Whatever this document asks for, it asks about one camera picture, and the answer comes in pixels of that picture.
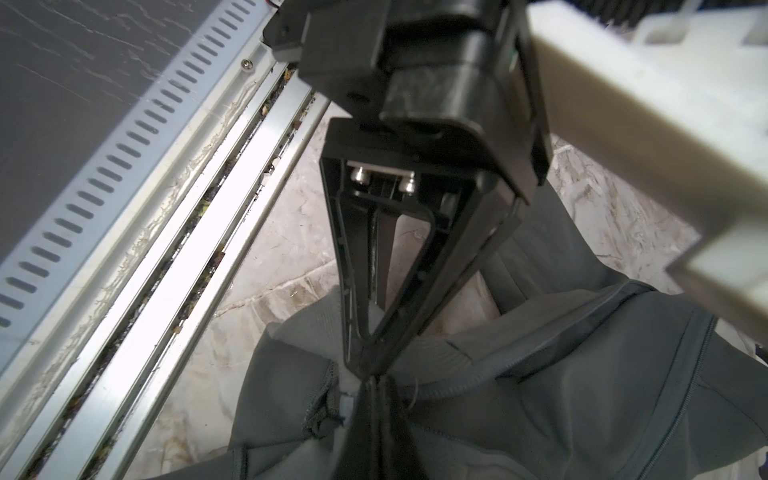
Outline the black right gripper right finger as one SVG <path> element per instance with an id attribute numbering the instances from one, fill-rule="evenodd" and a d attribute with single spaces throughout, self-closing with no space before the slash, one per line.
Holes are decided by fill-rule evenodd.
<path id="1" fill-rule="evenodd" d="M 378 378 L 378 478 L 427 479 L 394 380 Z"/>

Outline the dark grey zip jacket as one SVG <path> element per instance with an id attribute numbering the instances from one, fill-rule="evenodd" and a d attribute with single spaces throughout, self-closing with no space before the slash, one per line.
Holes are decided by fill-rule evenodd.
<path id="1" fill-rule="evenodd" d="M 550 185 L 482 270 L 485 324 L 414 339 L 391 374 L 432 479 L 692 479 L 767 445 L 766 366 L 716 318 L 604 265 Z M 337 290 L 267 327 L 225 452 L 177 479 L 327 479 L 357 380 Z"/>

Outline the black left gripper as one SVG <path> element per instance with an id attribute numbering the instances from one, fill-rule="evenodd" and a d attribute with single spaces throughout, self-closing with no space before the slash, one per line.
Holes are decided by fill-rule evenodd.
<path id="1" fill-rule="evenodd" d="M 352 118 L 329 123 L 320 168 L 343 361 L 359 378 L 383 375 L 520 224 L 547 175 L 549 123 L 526 3 L 285 1 L 263 40 L 359 122 L 434 162 L 475 166 L 428 163 Z M 402 217 L 428 232 L 388 295 Z"/>

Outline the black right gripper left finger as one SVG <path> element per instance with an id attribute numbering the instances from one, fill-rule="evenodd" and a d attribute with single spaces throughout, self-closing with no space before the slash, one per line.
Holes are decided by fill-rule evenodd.
<path id="1" fill-rule="evenodd" d="M 361 384 L 331 479 L 379 479 L 381 400 L 379 379 Z"/>

